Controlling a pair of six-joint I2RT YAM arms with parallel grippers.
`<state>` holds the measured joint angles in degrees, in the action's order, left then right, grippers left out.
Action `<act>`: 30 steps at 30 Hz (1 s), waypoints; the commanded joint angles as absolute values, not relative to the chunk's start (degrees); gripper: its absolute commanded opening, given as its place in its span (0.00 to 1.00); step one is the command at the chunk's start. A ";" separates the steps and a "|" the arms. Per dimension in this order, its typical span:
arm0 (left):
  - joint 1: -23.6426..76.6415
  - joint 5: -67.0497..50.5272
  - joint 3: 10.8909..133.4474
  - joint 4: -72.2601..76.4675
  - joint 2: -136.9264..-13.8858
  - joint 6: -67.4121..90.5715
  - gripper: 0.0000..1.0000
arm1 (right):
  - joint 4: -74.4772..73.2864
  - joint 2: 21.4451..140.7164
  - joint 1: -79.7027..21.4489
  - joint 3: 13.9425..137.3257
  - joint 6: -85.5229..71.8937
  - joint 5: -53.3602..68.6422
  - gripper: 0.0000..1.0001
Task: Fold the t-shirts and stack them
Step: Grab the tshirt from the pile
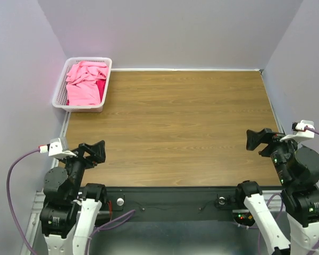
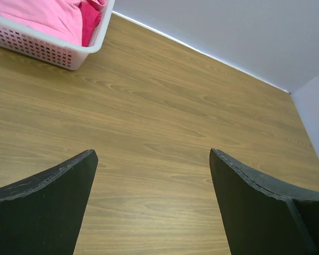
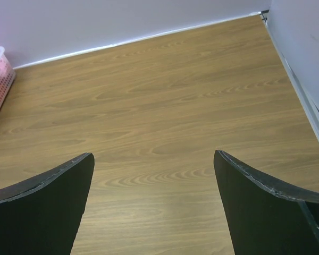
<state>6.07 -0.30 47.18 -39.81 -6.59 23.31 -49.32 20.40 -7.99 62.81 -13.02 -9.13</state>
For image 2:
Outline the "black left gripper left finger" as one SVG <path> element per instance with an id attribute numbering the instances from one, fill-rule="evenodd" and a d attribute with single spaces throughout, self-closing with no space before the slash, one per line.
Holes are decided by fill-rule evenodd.
<path id="1" fill-rule="evenodd" d="M 0 188 L 0 254 L 73 254 L 98 165 L 93 149 Z"/>

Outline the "light pink t shirt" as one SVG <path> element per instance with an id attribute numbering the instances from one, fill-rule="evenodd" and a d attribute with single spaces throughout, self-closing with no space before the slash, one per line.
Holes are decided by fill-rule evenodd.
<path id="1" fill-rule="evenodd" d="M 90 3 L 102 18 L 106 1 L 0 1 L 0 16 L 82 46 L 81 2 Z"/>

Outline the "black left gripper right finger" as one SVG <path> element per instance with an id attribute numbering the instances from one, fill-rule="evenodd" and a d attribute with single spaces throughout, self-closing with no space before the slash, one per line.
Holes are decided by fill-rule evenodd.
<path id="1" fill-rule="evenodd" d="M 232 254 L 319 254 L 319 192 L 212 149 L 209 167 Z"/>

